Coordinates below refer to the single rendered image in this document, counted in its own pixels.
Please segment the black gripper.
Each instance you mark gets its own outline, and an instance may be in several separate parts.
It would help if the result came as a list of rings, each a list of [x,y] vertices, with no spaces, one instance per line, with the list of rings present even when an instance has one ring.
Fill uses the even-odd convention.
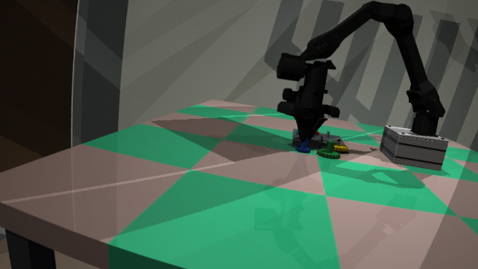
[[[305,82],[304,86],[300,86],[300,90],[303,91],[299,104],[281,101],[278,104],[277,112],[293,116],[297,122],[299,140],[304,141],[307,135],[310,141],[316,131],[324,124],[324,121],[327,120],[324,114],[339,118],[340,110],[336,106],[322,104],[324,94],[328,93],[328,90],[325,90],[325,85]]]

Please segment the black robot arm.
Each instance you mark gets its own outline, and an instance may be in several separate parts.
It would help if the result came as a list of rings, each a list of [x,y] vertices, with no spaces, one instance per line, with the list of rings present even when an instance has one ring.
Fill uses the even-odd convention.
[[[332,61],[315,61],[313,64],[305,61],[330,57],[347,36],[370,18],[383,23],[388,32],[395,37],[404,60],[411,82],[407,96],[409,103],[412,104],[413,112],[417,112],[410,132],[438,137],[437,123],[439,117],[444,116],[445,109],[439,100],[436,88],[426,76],[412,32],[414,28],[412,10],[406,4],[386,4],[377,1],[363,4],[338,26],[310,40],[307,43],[307,49],[300,56],[282,53],[277,65],[277,78],[299,82],[305,76],[306,83],[326,85],[328,69],[336,69]]]

